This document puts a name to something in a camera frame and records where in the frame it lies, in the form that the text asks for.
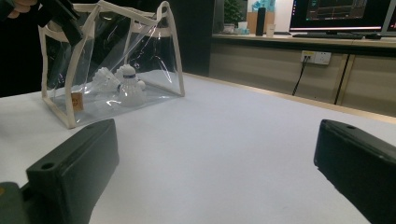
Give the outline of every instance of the monitor screen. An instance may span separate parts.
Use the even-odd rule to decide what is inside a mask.
[[[380,32],[390,0],[293,0],[290,32]]]

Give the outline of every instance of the transparent pvc bag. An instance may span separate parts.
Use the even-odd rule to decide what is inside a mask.
[[[155,13],[106,1],[74,4],[74,9],[83,33],[74,47],[55,23],[39,28],[42,98],[67,128],[184,96],[177,31],[168,2]],[[125,74],[131,67],[134,76]],[[124,91],[127,85],[138,90],[134,97],[141,104],[122,103],[124,98],[135,101]]]

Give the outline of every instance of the wall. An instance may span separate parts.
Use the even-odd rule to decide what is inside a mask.
[[[215,0],[167,0],[175,16],[183,72],[207,76]]]
[[[251,12],[251,5],[257,0],[247,0],[247,12]],[[276,0],[275,24],[276,31],[288,31],[290,25],[293,0]]]

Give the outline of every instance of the white tabletop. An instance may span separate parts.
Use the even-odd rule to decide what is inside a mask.
[[[314,165],[318,127],[334,119],[396,145],[395,124],[195,76],[185,88],[114,118],[120,165],[92,224],[368,223]],[[26,168],[79,129],[38,92],[0,99],[0,182],[25,184]]]

